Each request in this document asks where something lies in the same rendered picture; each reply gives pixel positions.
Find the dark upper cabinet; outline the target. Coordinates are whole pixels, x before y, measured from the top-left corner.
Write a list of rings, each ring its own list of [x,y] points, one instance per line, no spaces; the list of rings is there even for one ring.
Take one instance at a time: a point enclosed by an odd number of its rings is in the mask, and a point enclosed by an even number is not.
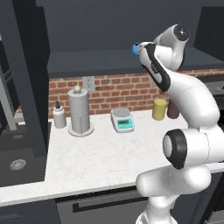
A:
[[[37,5],[45,12],[51,78],[141,73],[132,46],[178,23],[190,30],[183,70],[224,67],[193,46],[202,8],[224,6],[224,0],[37,0]]]

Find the dark lower cabinet door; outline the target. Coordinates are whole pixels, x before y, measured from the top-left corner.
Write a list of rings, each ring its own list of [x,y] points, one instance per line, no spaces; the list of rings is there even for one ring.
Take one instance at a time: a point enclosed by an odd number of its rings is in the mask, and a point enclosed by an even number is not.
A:
[[[60,224],[54,199],[0,206],[0,224]]]

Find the yellow jar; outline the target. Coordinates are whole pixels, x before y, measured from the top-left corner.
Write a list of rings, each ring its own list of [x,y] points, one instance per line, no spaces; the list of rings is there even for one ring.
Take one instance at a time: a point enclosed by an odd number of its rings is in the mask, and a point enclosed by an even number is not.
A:
[[[167,101],[164,99],[156,99],[153,103],[152,118],[161,121],[165,118]]]

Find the white soap dispenser bottle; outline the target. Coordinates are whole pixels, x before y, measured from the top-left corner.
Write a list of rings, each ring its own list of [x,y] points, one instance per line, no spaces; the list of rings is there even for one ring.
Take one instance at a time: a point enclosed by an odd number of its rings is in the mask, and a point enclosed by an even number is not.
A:
[[[52,114],[57,129],[63,129],[67,126],[66,112],[58,101],[55,102]]]

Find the dark range hood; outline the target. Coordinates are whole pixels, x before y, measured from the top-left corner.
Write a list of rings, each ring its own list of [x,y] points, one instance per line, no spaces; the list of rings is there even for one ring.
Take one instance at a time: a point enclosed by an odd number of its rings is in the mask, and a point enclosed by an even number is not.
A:
[[[202,8],[193,46],[224,61],[224,6]]]

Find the dark stove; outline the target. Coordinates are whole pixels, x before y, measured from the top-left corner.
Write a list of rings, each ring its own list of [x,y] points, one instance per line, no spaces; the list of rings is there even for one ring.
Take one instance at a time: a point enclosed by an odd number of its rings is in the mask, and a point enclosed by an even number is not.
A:
[[[220,112],[224,115],[224,74],[200,76],[199,80],[207,86],[216,100]]]

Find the dark open cabinet door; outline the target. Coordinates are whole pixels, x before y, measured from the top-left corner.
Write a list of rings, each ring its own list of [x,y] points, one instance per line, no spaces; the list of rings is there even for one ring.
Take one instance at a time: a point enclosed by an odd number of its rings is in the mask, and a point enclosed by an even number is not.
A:
[[[33,153],[42,157],[48,148],[50,56],[44,9],[36,0],[0,0],[0,34]]]

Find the grey tap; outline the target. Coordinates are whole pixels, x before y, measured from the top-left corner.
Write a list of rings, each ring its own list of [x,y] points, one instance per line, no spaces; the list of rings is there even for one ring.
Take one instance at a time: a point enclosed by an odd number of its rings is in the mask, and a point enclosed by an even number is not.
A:
[[[2,36],[0,35],[0,102],[3,107],[3,112],[7,120],[10,130],[16,130],[17,124],[24,120],[22,113],[16,113],[18,106],[14,104],[18,98],[11,97],[9,87],[15,89],[11,75],[11,70],[4,50]]]

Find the grey paper towel holder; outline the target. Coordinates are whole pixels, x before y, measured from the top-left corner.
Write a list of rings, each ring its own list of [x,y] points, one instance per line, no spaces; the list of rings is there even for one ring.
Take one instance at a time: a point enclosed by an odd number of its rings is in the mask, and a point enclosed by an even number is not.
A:
[[[75,86],[68,91],[68,101],[70,106],[71,124],[68,132],[75,137],[85,137],[94,131],[94,126],[90,122],[88,91],[80,86]]]

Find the dark sink basin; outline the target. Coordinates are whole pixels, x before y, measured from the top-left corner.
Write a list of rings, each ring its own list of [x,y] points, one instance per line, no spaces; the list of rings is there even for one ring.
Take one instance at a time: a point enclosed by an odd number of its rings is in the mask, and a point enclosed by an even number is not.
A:
[[[0,187],[44,181],[47,154],[34,156],[25,124],[6,128],[0,135]]]

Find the grey dishwasher front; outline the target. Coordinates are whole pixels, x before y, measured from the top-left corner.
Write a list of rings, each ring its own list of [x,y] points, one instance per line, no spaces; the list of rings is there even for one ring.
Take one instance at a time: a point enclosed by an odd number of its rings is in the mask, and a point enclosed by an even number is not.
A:
[[[138,215],[146,208],[147,200],[74,213],[73,203],[81,207],[117,200],[141,198],[137,191],[104,194],[83,199],[70,199],[57,203],[61,224],[135,224]]]

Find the brown jar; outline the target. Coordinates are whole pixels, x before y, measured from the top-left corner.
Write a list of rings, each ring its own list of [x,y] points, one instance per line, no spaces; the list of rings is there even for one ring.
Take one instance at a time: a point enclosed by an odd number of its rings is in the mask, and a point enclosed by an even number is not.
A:
[[[167,116],[171,119],[177,119],[179,117],[179,110],[173,100],[169,100]]]

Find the grey wall outlet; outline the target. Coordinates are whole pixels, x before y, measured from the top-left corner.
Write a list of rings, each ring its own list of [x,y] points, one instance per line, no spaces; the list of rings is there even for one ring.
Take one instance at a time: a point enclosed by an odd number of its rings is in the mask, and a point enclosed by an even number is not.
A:
[[[82,78],[83,87],[87,91],[94,91],[95,90],[95,77],[94,76],[84,76]]]

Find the white kitchen scale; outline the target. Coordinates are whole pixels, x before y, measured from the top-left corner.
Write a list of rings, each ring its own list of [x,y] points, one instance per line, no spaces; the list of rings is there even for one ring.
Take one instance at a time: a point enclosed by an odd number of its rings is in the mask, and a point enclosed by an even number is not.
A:
[[[133,115],[128,108],[112,109],[110,119],[117,133],[129,133],[135,128]]]

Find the blue round object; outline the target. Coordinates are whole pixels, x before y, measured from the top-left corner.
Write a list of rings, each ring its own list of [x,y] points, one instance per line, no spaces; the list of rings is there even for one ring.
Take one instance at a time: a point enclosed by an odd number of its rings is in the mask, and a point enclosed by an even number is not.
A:
[[[135,43],[133,46],[132,46],[132,52],[133,54],[135,54],[136,56],[139,56],[140,55],[140,52],[139,52],[139,44],[138,43]]]

